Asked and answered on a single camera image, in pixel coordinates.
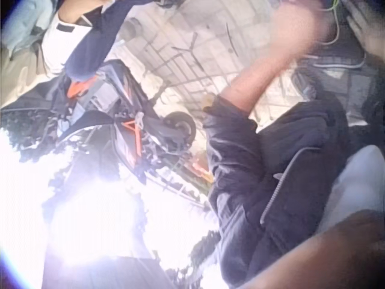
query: navy jacket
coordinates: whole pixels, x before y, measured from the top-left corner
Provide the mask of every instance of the navy jacket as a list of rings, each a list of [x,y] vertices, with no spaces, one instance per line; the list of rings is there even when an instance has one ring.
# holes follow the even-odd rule
[[[336,101],[304,102],[256,134],[256,123],[221,97],[206,112],[209,201],[233,288],[316,231],[347,160],[347,120]]]

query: motorcycle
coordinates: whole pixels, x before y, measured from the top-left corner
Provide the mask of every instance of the motorcycle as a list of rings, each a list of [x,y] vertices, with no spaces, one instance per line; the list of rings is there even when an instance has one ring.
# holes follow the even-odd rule
[[[154,106],[165,88],[149,99],[124,63],[111,60],[86,82],[59,77],[45,99],[24,98],[22,104],[6,109],[49,110],[47,126],[56,124],[56,147],[75,135],[83,135],[86,143],[93,141],[89,131],[99,134],[95,142],[101,153],[109,156],[105,159],[114,161],[108,152],[112,150],[118,161],[145,184],[147,171],[175,163],[188,154],[196,136],[196,125],[189,114],[174,111],[160,117],[156,113]]]

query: jacket zipper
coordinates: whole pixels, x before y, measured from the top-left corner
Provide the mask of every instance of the jacket zipper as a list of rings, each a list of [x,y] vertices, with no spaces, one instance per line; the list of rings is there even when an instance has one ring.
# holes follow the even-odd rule
[[[279,180],[279,182],[278,182],[278,184],[277,184],[277,187],[276,187],[276,189],[274,190],[273,195],[271,196],[269,202],[267,203],[266,208],[265,208],[264,211],[262,212],[262,215],[261,215],[260,220],[259,220],[259,223],[260,223],[261,225],[263,225],[263,224],[265,223],[266,215],[268,214],[268,212],[269,212],[271,206],[273,205],[275,199],[277,198],[278,193],[279,193],[279,191],[280,191],[280,189],[281,189],[281,187],[282,187],[282,184],[283,184],[283,182],[285,181],[285,179],[286,179],[286,177],[287,177],[287,175],[288,175],[288,173],[289,173],[291,167],[293,166],[295,160],[299,157],[299,155],[300,155],[302,152],[304,152],[304,151],[306,151],[306,150],[310,150],[310,151],[318,151],[318,150],[320,150],[320,149],[319,149],[319,148],[302,148],[302,149],[300,149],[300,150],[294,155],[294,157],[291,159],[290,163],[288,164],[287,168],[286,168],[285,171],[283,172],[283,174],[282,174],[282,176],[281,176],[281,178],[280,178],[280,180]]]

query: tire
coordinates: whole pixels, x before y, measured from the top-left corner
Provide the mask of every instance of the tire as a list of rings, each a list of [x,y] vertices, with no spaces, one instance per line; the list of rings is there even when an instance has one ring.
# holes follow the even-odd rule
[[[166,115],[164,122],[172,128],[182,128],[188,135],[186,145],[188,147],[191,146],[197,134],[197,126],[194,119],[189,114],[184,113],[183,111],[174,111],[173,113]]]

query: ground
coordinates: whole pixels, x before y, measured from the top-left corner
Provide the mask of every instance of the ground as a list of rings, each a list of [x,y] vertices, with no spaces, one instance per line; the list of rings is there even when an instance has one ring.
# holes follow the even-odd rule
[[[198,126],[192,152],[203,151],[202,107],[207,94],[219,93],[266,53],[272,10],[263,0],[186,0],[172,10],[155,3],[134,7],[128,19],[138,19],[142,33],[126,41],[123,26],[109,58],[121,58],[149,95],[168,81],[169,88],[156,109],[163,115],[174,110],[189,112]],[[292,64],[270,85],[254,109],[251,116],[260,129],[302,101],[291,83],[296,66]],[[316,69],[316,74],[341,101],[349,121],[360,121],[360,107],[375,71],[364,66],[359,70]]]

